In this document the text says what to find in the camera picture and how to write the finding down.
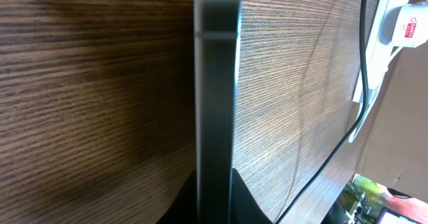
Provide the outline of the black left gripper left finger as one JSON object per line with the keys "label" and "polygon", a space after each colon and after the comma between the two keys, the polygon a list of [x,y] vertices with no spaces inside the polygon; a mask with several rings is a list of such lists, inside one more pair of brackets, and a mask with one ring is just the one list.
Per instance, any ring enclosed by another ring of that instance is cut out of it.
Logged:
{"label": "black left gripper left finger", "polygon": [[156,224],[198,224],[196,170],[188,176],[173,203]]}

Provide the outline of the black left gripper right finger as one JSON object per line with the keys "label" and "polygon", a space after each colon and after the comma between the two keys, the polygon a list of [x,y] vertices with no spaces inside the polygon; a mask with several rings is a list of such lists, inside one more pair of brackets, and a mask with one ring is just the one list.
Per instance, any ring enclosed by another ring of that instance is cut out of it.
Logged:
{"label": "black left gripper right finger", "polygon": [[272,224],[236,169],[232,169],[230,224]]}

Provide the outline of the turquoise screen smartphone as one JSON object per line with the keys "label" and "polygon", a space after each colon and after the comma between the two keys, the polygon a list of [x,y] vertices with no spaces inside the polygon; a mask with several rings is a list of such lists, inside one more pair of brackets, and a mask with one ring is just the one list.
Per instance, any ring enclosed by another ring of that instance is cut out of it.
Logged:
{"label": "turquoise screen smartphone", "polygon": [[229,223],[241,0],[194,0],[197,216]]}

